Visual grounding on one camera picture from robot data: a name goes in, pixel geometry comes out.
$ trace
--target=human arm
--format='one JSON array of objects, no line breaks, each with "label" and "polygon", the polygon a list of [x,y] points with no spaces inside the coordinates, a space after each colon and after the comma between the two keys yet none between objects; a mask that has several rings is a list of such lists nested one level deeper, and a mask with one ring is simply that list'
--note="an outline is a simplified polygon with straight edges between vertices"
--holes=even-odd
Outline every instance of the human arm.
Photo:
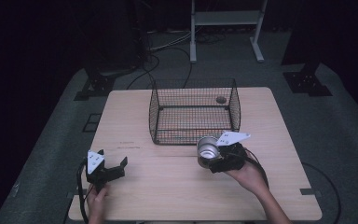
[{"label": "human arm", "polygon": [[233,177],[243,188],[251,191],[257,197],[270,223],[292,223],[253,164],[246,162],[240,170],[227,171],[226,174]]},{"label": "human arm", "polygon": [[89,224],[101,224],[104,222],[104,196],[109,190],[109,185],[105,185],[100,192],[97,192],[91,185],[87,197],[89,206]]}]

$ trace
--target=wire mesh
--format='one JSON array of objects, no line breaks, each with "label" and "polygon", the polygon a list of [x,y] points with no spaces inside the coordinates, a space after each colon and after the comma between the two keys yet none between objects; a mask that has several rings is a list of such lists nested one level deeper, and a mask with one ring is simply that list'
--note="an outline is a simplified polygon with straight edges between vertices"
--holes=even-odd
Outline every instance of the wire mesh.
[{"label": "wire mesh", "polygon": [[158,145],[195,145],[203,136],[237,132],[241,106],[234,79],[154,80],[149,130]]}]

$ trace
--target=white shelf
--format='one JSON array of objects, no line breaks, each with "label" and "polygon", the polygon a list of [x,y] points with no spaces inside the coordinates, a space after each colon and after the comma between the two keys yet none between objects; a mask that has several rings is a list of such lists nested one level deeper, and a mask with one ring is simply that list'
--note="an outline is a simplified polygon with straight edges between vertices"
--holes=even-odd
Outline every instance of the white shelf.
[{"label": "white shelf", "polygon": [[195,25],[257,24],[260,11],[196,12]]}]

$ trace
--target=dark background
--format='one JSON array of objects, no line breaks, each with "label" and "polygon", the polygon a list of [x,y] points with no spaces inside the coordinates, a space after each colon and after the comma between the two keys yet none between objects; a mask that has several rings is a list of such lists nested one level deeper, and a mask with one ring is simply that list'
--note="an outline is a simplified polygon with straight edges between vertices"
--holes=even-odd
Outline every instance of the dark background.
[{"label": "dark background", "polygon": [[[197,7],[259,7],[227,2],[199,1]],[[189,28],[190,1],[144,3],[146,30]],[[135,15],[132,1],[0,1],[0,207],[85,55],[117,70],[140,65]],[[358,1],[269,0],[263,30],[289,29],[282,63],[325,63],[358,103]]]}]

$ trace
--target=tin can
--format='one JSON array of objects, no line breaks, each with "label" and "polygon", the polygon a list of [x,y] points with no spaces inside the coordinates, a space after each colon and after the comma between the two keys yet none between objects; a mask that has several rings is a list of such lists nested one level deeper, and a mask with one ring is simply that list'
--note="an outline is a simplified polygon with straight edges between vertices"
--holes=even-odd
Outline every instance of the tin can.
[{"label": "tin can", "polygon": [[209,163],[220,158],[220,152],[216,142],[217,139],[211,136],[202,137],[198,141],[197,155],[201,167],[209,169]]}]

